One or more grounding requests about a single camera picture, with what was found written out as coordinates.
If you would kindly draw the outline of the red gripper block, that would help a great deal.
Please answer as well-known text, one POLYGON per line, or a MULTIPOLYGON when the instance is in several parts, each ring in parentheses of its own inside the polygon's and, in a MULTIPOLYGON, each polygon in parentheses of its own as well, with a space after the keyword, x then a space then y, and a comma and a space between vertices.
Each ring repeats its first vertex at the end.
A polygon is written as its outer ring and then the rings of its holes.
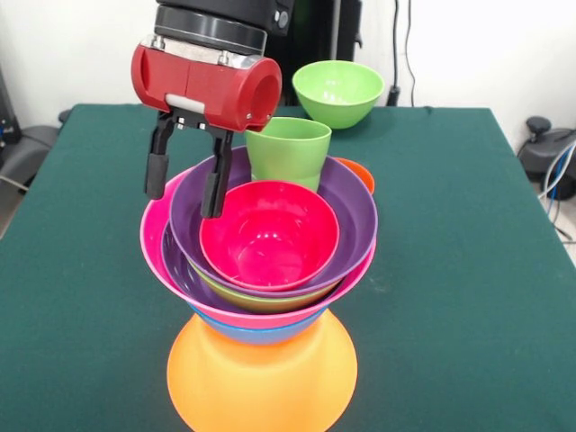
POLYGON ((171 110, 203 115, 213 127, 215 162, 206 177, 201 215, 222 214, 234 132, 261 131, 273 116, 282 91, 282 73, 271 58, 241 55, 150 35, 134 50, 131 81, 138 98, 158 111, 152 131, 144 192, 151 200, 164 196, 167 144, 174 132, 171 110))

